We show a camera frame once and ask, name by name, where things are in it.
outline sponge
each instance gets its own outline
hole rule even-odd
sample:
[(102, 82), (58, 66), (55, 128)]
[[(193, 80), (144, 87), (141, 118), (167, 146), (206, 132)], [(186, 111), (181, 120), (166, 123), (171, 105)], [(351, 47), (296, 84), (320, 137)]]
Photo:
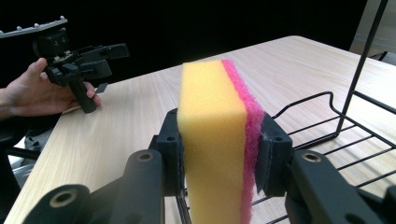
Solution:
[(251, 220), (263, 117), (233, 61), (183, 63), (177, 127), (193, 224)]

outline human hand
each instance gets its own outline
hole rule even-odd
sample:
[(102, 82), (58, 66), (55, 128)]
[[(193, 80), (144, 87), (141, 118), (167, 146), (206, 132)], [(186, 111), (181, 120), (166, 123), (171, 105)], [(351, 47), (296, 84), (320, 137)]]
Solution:
[[(38, 59), (20, 77), (0, 90), (0, 119), (51, 115), (79, 106), (69, 87), (50, 82), (43, 72), (46, 66), (46, 59)], [(84, 85), (87, 96), (96, 105), (101, 105), (101, 98), (95, 93), (93, 85), (89, 82), (84, 82)]]

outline light wood surface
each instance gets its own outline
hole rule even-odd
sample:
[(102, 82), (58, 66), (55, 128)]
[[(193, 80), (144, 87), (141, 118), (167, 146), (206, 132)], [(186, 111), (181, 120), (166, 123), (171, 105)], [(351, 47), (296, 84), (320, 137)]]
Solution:
[[(287, 104), (323, 91), (334, 93), (333, 104), (341, 110), (359, 57), (309, 39), (289, 36), (203, 60), (233, 60), (258, 102), (267, 113), (274, 115)], [(177, 107), (181, 68), (181, 65), (171, 67), (109, 85), (101, 93), (103, 106), (91, 114), (84, 114), (81, 109), (64, 113), (6, 223), (22, 223), (43, 195), (61, 185), (83, 184), (94, 191), (120, 177), (128, 157), (149, 146), (166, 113)], [(369, 59), (358, 89), (396, 107), (396, 90), (392, 88), (396, 83), (395, 75), (395, 66)], [(373, 110), (367, 108), (364, 103), (353, 102), (350, 116), (374, 125), (395, 142), (396, 118), (386, 115), (379, 121), (373, 121), (374, 116), (370, 115)], [(328, 117), (333, 117), (328, 99), (317, 99), (291, 109), (276, 121), (286, 132), (291, 132)], [(334, 125), (331, 123), (321, 129), (293, 135), (293, 143), (297, 146), (312, 135), (334, 131)], [(326, 152), (365, 134), (348, 132), (315, 150)], [(333, 153), (329, 159), (339, 167), (375, 153), (377, 147), (383, 145), (378, 141), (364, 144)], [(395, 161), (396, 154), (391, 151), (375, 160), (345, 169), (342, 174), (351, 183), (359, 184), (367, 176), (395, 170)], [(365, 189), (382, 196), (385, 187), (395, 183), (396, 176), (392, 175)], [(167, 198), (165, 206), (166, 223), (179, 223), (175, 199)], [(253, 206), (253, 210), (252, 223), (266, 223), (286, 214), (283, 198), (259, 203)]]

